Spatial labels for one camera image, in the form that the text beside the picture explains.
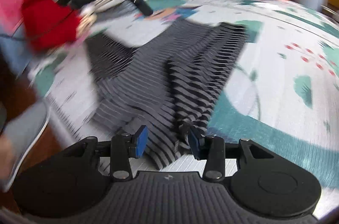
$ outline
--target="bed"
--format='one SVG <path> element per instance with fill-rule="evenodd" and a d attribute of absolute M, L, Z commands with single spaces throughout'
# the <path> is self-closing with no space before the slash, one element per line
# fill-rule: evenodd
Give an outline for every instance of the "bed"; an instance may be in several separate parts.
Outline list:
<path fill-rule="evenodd" d="M 339 205 L 339 27 L 326 16 L 284 0 L 146 0 L 145 18 L 123 2 L 98 15 L 91 35 L 104 32 L 126 46 L 141 46 L 184 18 L 216 26 L 245 25 L 249 38 L 225 85 L 208 134 L 227 142 L 249 138 L 312 172 L 322 185 L 314 212 L 321 218 Z M 43 59 L 35 59 L 36 67 Z M 109 135 L 91 121 L 98 107 L 86 44 L 59 49 L 34 80 L 51 105 L 59 142 Z M 199 171 L 204 161 L 183 155 L 161 171 Z M 107 173 L 109 161 L 100 169 Z M 131 159 L 132 171 L 157 170 L 148 159 Z M 226 175 L 237 170 L 226 160 Z"/>

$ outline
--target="red cloth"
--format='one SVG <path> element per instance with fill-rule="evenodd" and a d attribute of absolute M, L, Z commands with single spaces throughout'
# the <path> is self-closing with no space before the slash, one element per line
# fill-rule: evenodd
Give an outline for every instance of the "red cloth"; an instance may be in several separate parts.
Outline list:
<path fill-rule="evenodd" d="M 80 18 L 71 8 L 52 0 L 24 0 L 22 16 L 26 35 L 34 51 L 42 51 L 76 40 Z"/>

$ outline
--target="metal bolt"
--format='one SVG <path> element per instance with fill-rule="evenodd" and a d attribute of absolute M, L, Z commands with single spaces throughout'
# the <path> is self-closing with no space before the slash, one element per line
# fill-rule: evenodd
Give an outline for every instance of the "metal bolt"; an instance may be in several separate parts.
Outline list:
<path fill-rule="evenodd" d="M 129 173 L 125 170 L 117 170 L 113 173 L 113 177 L 116 179 L 126 179 L 129 177 Z"/>
<path fill-rule="evenodd" d="M 209 179 L 219 179 L 222 177 L 222 173 L 216 170 L 209 170 L 206 173 L 206 177 Z"/>

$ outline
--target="gray striped cloth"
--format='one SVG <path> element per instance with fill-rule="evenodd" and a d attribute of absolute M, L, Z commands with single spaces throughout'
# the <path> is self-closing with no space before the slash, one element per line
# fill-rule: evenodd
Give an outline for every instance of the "gray striped cloth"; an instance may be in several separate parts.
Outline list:
<path fill-rule="evenodd" d="M 113 136 L 149 129 L 145 152 L 159 169 L 187 152 L 190 126 L 202 134 L 247 38 L 242 25 L 175 21 L 139 48 L 98 34 L 86 40 L 102 101 L 93 120 Z"/>

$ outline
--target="brown floor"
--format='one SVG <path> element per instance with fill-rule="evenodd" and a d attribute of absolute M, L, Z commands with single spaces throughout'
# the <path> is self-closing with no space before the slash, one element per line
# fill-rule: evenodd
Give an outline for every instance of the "brown floor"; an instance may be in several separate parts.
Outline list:
<path fill-rule="evenodd" d="M 20 115 L 26 108 L 37 100 L 34 90 L 24 79 L 15 80 L 4 61 L 0 58 L 0 101 L 7 110 L 7 121 Z M 19 169 L 19 173 L 25 169 L 47 159 L 61 150 L 50 127 L 47 126 L 44 133 L 28 153 Z M 19 209 L 13 199 L 11 190 L 8 193 L 0 192 L 0 207 L 6 207 L 14 212 Z"/>

